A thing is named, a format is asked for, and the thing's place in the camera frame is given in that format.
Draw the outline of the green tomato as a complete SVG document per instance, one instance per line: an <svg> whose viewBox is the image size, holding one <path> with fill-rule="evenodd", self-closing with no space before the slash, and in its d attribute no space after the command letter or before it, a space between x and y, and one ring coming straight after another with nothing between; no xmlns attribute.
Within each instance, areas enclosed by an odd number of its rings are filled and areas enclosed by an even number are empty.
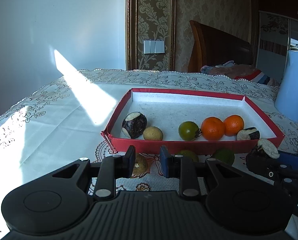
<svg viewBox="0 0 298 240"><path fill-rule="evenodd" d="M195 152L190 150L181 150L177 153L177 155L182 155L184 157L191 158L194 162L199 162L198 156L195 154Z"/></svg>
<svg viewBox="0 0 298 240"><path fill-rule="evenodd" d="M198 125L192 121L182 122L178 127L178 133L184 141L194 141L202 134Z"/></svg>

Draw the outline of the dark sugarcane piece tall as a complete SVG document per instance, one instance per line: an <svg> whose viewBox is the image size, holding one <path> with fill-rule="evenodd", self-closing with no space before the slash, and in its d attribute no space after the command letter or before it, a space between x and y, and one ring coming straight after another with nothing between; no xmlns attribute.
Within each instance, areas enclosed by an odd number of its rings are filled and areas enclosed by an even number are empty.
<svg viewBox="0 0 298 240"><path fill-rule="evenodd" d="M274 163L280 157L276 146L268 139L259 139L246 156L247 169L266 178L274 177Z"/></svg>

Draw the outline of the tan longan fruit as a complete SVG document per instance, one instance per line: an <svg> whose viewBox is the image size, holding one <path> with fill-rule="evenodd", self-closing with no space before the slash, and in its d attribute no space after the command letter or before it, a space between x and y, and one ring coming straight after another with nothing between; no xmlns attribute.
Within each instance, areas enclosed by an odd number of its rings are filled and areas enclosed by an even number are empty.
<svg viewBox="0 0 298 240"><path fill-rule="evenodd" d="M150 126L144 130L143 138L145 140L161 141L163 140L163 133L159 128Z"/></svg>
<svg viewBox="0 0 298 240"><path fill-rule="evenodd" d="M148 162L146 158L139 153L135 155L135 162L132 172L132 178L141 178L147 174Z"/></svg>

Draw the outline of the green cucumber chunk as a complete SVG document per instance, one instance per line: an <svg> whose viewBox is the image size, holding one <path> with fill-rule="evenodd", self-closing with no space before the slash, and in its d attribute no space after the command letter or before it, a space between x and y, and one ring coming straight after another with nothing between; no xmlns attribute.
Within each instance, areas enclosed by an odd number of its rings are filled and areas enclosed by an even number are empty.
<svg viewBox="0 0 298 240"><path fill-rule="evenodd" d="M234 153L227 148L221 148L219 150L216 150L212 157L230 166L232 166L234 163Z"/></svg>

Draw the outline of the orange mandarin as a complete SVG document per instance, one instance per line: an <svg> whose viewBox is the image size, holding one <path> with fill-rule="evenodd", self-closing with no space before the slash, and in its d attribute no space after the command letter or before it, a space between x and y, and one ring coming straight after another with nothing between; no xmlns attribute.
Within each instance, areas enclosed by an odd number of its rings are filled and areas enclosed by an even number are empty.
<svg viewBox="0 0 298 240"><path fill-rule="evenodd" d="M202 136L208 141L218 141L225 133L225 124L221 119L208 117L201 125Z"/></svg>
<svg viewBox="0 0 298 240"><path fill-rule="evenodd" d="M237 133L244 129L244 120L239 115L228 116L224 121L225 135L228 137L237 135Z"/></svg>

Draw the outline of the dark sugarcane piece round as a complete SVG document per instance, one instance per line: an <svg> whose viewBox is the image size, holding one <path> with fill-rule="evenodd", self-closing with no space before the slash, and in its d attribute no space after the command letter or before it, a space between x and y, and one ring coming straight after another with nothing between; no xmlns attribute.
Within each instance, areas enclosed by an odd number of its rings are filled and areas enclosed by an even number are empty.
<svg viewBox="0 0 298 240"><path fill-rule="evenodd" d="M129 113L122 122L122 132L129 139L141 136L147 127L147 118L140 112Z"/></svg>

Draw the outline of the light blue electric kettle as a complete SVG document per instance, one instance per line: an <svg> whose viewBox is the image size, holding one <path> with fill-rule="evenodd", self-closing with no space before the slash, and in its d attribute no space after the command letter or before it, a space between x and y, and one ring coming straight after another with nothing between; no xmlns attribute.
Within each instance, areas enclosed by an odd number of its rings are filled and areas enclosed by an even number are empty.
<svg viewBox="0 0 298 240"><path fill-rule="evenodd" d="M288 50L287 66L275 107L287 118L298 122L298 48Z"/></svg>

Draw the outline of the red shallow cardboard tray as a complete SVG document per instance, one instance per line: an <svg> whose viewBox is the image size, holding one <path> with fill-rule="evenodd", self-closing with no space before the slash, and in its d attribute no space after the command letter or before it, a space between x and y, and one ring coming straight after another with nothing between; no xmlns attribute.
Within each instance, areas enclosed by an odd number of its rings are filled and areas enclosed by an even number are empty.
<svg viewBox="0 0 298 240"><path fill-rule="evenodd" d="M142 136L130 139L122 131L122 122L132 112L140 112L148 126L155 126L163 133L162 141L145 140ZM217 149L229 148L235 153L249 152L256 140L238 141L235 136L223 136L219 141L208 141L200 136L184 141L178 127L185 121L198 126L208 117L221 120L239 115L246 128L255 127L261 138L268 139L276 147L284 139L283 132L247 96L216 92L180 89L132 88L120 100L101 135L113 152L125 152L133 145L138 153L157 154L165 145L170 153L191 150L197 154L213 154Z"/></svg>

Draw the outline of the floral lace tablecloth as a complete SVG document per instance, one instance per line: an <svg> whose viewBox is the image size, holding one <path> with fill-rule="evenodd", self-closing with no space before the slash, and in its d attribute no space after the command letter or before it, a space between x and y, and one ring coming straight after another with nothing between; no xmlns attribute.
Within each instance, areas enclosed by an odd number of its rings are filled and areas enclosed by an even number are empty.
<svg viewBox="0 0 298 240"><path fill-rule="evenodd" d="M101 132L133 87L245 95L284 133L280 150L298 154L298 122L274 107L277 87L198 73L75 71L44 85L0 116L0 239L9 232L1 203L11 190L80 157L101 161L111 154Z"/></svg>

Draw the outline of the bedding pile on bed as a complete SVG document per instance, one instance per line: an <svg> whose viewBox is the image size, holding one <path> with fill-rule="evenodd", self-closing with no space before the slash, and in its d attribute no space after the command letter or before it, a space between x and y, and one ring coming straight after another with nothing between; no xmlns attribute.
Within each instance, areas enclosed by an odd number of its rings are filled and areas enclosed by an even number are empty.
<svg viewBox="0 0 298 240"><path fill-rule="evenodd" d="M269 85L280 86L280 81L276 81L272 77L264 74L260 69L248 64L235 64L234 61L228 61L225 64L216 66L203 66L201 73L208 75L225 75L231 79L245 79L251 82Z"/></svg>

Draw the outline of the wooden bed headboard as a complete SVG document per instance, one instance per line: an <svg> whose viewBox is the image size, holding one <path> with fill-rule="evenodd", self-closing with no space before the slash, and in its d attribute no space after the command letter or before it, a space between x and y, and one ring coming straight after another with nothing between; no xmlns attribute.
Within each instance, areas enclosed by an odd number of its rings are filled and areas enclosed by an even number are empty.
<svg viewBox="0 0 298 240"><path fill-rule="evenodd" d="M233 61L236 64L253 64L249 42L224 31L190 21L194 44L188 65L189 73L201 71L203 66L216 66Z"/></svg>

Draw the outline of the sliding wardrobe doors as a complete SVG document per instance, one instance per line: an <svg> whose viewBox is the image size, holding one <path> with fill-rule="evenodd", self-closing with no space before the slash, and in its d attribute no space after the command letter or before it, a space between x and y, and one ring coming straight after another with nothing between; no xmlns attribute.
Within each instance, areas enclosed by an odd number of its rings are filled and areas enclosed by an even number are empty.
<svg viewBox="0 0 298 240"><path fill-rule="evenodd" d="M298 48L298 20L261 12L256 68L281 82L292 47Z"/></svg>

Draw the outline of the white wall switch panel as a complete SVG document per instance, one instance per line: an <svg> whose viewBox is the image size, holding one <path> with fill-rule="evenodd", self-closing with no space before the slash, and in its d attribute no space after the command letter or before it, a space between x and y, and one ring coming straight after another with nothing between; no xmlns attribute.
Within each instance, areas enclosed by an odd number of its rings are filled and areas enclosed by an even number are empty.
<svg viewBox="0 0 298 240"><path fill-rule="evenodd" d="M143 53L144 54L164 54L165 42L160 40L144 40Z"/></svg>

